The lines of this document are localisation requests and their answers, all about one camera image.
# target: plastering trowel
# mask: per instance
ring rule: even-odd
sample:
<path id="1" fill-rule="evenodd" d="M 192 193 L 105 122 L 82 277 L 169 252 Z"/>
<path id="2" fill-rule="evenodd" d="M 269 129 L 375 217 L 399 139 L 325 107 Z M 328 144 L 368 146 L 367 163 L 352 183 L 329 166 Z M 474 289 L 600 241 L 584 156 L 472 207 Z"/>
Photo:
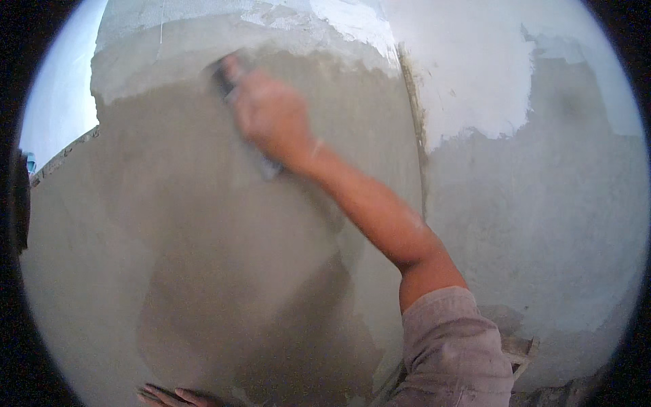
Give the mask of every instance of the plastering trowel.
<path id="1" fill-rule="evenodd" d="M 224 60 L 229 56 L 237 58 L 238 65 L 244 72 L 250 72 L 254 68 L 251 59 L 239 49 L 223 56 L 203 69 L 202 74 L 206 77 L 209 87 L 224 99 L 225 102 L 229 100 L 229 95 L 237 85 L 229 80 L 227 76 L 227 68 Z M 262 178 L 265 180 L 271 180 L 283 170 L 283 166 L 280 163 L 265 157 L 261 151 L 255 148 L 255 146 L 250 143 L 246 143 L 246 145 L 249 149 L 252 160 L 255 160 L 256 166 L 262 173 Z"/>

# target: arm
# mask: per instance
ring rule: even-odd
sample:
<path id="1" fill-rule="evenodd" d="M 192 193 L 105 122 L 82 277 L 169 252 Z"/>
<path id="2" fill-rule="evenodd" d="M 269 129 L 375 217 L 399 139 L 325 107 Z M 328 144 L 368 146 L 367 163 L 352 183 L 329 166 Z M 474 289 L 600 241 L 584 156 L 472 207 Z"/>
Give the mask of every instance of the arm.
<path id="1" fill-rule="evenodd" d="M 318 183 L 402 273 L 400 309 L 439 288 L 467 285 L 441 240 L 382 183 L 344 162 L 311 135 L 303 98 L 263 72 L 240 75 L 231 101 L 242 135 L 265 155 Z"/>

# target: hand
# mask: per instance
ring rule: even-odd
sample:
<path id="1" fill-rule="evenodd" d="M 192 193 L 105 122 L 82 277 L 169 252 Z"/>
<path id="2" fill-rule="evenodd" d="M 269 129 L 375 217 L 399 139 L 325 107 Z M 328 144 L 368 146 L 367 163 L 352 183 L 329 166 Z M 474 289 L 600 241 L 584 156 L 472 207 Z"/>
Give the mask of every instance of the hand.
<path id="1" fill-rule="evenodd" d="M 229 79 L 236 83 L 229 103 L 242 136 L 268 158 L 300 170 L 320 146 L 311 135 L 305 99 L 261 70 L 244 74 L 233 55 L 225 64 Z"/>
<path id="2" fill-rule="evenodd" d="M 221 407 L 210 397 L 199 396 L 192 390 L 174 389 L 176 396 L 159 387 L 146 385 L 138 392 L 138 400 L 153 407 Z"/>

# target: gray shirt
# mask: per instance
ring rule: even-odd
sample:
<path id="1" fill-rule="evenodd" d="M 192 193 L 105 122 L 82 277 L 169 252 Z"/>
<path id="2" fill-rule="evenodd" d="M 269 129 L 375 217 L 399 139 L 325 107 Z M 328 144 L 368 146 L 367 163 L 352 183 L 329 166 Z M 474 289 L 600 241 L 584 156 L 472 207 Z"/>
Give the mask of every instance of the gray shirt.
<path id="1" fill-rule="evenodd" d="M 402 315 L 407 377 L 389 407 L 507 407 L 511 364 L 470 291 L 425 294 Z"/>

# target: shirt sleeve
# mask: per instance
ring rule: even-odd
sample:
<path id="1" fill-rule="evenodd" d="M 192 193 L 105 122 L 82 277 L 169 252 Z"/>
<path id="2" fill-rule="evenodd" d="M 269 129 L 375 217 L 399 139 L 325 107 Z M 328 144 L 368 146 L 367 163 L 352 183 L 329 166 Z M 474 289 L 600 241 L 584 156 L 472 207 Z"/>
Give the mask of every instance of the shirt sleeve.
<path id="1" fill-rule="evenodd" d="M 425 294 L 402 325 L 407 376 L 389 405 L 508 406 L 511 364 L 497 326 L 481 316 L 470 291 Z"/>

